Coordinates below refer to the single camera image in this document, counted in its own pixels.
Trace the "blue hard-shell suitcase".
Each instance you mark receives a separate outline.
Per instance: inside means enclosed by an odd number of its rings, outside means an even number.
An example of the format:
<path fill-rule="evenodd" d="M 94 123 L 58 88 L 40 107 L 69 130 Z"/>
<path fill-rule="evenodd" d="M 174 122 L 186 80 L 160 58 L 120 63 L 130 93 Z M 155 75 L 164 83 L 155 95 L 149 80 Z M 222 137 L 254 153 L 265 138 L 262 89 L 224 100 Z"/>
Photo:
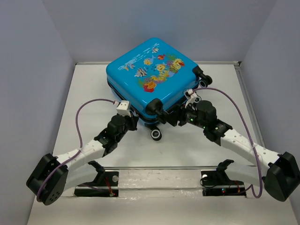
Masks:
<path fill-rule="evenodd" d="M 159 141 L 157 114 L 146 110 L 158 98 L 163 110 L 186 101 L 185 90 L 208 87 L 212 78 L 198 64 L 159 38 L 150 38 L 106 67 L 107 82 L 122 100 L 144 121 L 151 138 Z"/>

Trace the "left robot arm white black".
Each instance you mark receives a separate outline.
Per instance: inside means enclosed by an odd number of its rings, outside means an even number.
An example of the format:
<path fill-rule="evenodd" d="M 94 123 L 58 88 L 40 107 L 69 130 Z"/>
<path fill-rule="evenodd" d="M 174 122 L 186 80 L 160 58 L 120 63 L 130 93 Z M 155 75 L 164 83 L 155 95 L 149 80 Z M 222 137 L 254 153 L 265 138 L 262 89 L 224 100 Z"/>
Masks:
<path fill-rule="evenodd" d="M 54 203 L 67 187 L 71 172 L 105 157 L 114 151 L 128 131 L 136 131 L 137 116 L 114 115 L 107 127 L 79 149 L 62 155 L 48 153 L 40 159 L 26 181 L 26 186 L 35 194 L 36 200 L 44 205 Z"/>

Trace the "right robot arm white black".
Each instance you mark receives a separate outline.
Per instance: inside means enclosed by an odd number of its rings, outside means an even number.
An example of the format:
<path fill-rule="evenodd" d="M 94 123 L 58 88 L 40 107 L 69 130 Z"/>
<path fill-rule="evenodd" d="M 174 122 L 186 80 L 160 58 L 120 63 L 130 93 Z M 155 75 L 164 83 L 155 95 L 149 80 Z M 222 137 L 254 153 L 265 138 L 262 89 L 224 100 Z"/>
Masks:
<path fill-rule="evenodd" d="M 171 113 L 163 110 L 161 117 L 173 126 L 189 123 L 202 128 L 209 141 L 235 152 L 256 166 L 256 169 L 250 170 L 227 160 L 216 171 L 219 183 L 241 180 L 262 186 L 270 196 L 280 202 L 286 201 L 300 184 L 300 169 L 294 155 L 271 151 L 244 137 L 217 118 L 216 108 L 210 101 L 177 105 Z"/>

